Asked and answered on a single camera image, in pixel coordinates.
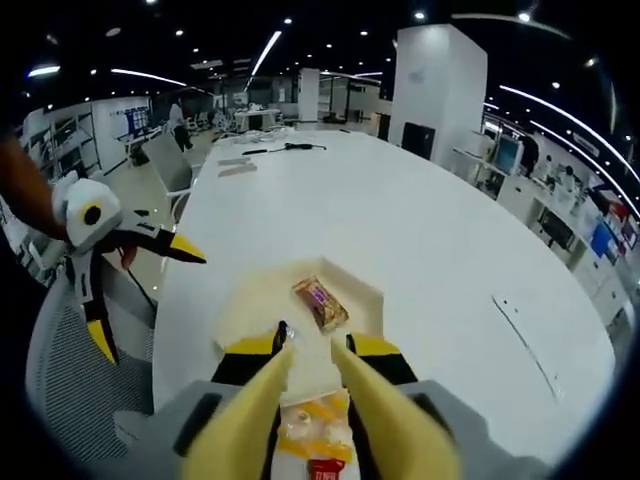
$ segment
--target white pillar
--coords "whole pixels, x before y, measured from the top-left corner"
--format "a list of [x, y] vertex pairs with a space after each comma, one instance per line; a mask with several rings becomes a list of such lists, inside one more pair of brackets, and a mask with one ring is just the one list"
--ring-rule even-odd
[[298, 77], [298, 120], [318, 121], [318, 100], [320, 94], [320, 70], [303, 68]]
[[480, 131], [487, 54], [451, 25], [398, 32], [389, 141], [402, 144], [406, 122], [435, 129], [430, 160], [444, 165], [454, 146]]

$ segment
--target black ceiling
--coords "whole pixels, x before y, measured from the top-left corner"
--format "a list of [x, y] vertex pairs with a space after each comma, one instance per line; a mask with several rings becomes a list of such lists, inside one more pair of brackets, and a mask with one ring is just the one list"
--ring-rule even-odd
[[[85, 97], [109, 97], [113, 91], [122, 96], [132, 90], [140, 94], [176, 88], [156, 80], [114, 75], [109, 72], [111, 68], [136, 70], [207, 88], [211, 72], [196, 71], [191, 63], [221, 60], [223, 66], [215, 71], [231, 76], [234, 59], [251, 58], [252, 68], [275, 30], [283, 34], [262, 65], [261, 75], [293, 74], [298, 68], [295, 62], [299, 62], [299, 67], [335, 71], [342, 66], [345, 73], [382, 71], [385, 79], [393, 76], [392, 40], [397, 30], [418, 24], [413, 14], [421, 10], [427, 16], [426, 22], [451, 21], [487, 51], [487, 96], [494, 97], [492, 103], [509, 110], [521, 123], [533, 115], [555, 131], [575, 127], [565, 126], [567, 122], [557, 114], [502, 92], [500, 84], [529, 92], [571, 112], [625, 155], [629, 142], [624, 137], [632, 135], [632, 124], [637, 125], [637, 111], [631, 108], [631, 86], [638, 74], [625, 59], [627, 55], [634, 58], [637, 42], [629, 23], [624, 23], [625, 16], [611, 2], [606, 8], [599, 5], [595, 10], [586, 9], [585, 3], [577, 0], [146, 1], [15, 5], [15, 13], [9, 15], [13, 18], [5, 16], [10, 28], [2, 33], [10, 56], [3, 72], [3, 93], [13, 95], [15, 113], [23, 115], [49, 103], [59, 107]], [[532, 12], [533, 20], [566, 32], [572, 40], [514, 23], [451, 20], [451, 14], [458, 13], [513, 16], [525, 10]], [[292, 19], [290, 25], [284, 24], [286, 17]], [[105, 33], [114, 27], [119, 27], [121, 33], [107, 38]], [[176, 36], [177, 30], [184, 34]], [[362, 30], [368, 35], [360, 35]], [[629, 32], [627, 41], [620, 34], [624, 31]], [[592, 57], [598, 58], [598, 63], [585, 67]], [[58, 75], [27, 79], [27, 73], [41, 64], [58, 64], [61, 70]], [[98, 73], [91, 75], [92, 69]], [[616, 129], [610, 132], [612, 79], [618, 120]], [[551, 86], [556, 81], [561, 84], [557, 90]], [[525, 113], [526, 108], [531, 108], [531, 114]]]

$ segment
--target gray chair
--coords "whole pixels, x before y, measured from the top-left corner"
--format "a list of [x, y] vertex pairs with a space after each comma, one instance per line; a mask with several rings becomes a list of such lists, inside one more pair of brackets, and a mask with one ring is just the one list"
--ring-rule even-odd
[[66, 275], [49, 290], [33, 330], [25, 386], [35, 413], [79, 463], [122, 457], [153, 413], [155, 308], [104, 261], [104, 292], [120, 364], [91, 339]]
[[171, 202], [171, 215], [178, 221], [181, 213], [179, 208], [184, 208], [201, 165], [190, 166], [169, 133], [149, 140], [142, 145], [142, 150], [158, 172]]

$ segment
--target person's hand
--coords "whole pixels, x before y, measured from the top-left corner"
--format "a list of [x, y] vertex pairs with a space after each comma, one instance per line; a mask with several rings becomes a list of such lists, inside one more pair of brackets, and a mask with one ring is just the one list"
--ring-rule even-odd
[[131, 264], [136, 258], [136, 254], [138, 253], [138, 247], [122, 247], [120, 249], [120, 255], [122, 257], [122, 268], [125, 270], [129, 270]]

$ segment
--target white table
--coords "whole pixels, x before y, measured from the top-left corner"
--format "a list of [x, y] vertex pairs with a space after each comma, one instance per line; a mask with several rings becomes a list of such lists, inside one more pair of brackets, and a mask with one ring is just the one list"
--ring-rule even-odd
[[246, 132], [249, 130], [249, 117], [262, 116], [262, 128], [272, 127], [276, 124], [276, 115], [280, 113], [280, 110], [270, 108], [267, 110], [250, 110], [244, 112], [236, 112], [236, 124], [238, 125], [238, 132]]
[[[243, 272], [323, 255], [384, 292], [384, 335], [419, 379], [480, 413], [514, 455], [553, 463], [611, 385], [613, 349], [566, 267], [500, 205], [431, 162], [364, 134], [300, 132], [326, 151], [254, 156], [254, 173], [218, 178], [214, 146], [179, 232], [208, 255], [169, 261], [156, 322], [153, 389], [161, 408], [218, 364], [211, 332]], [[283, 142], [261, 144], [274, 149]], [[519, 309], [530, 354], [493, 304]]]

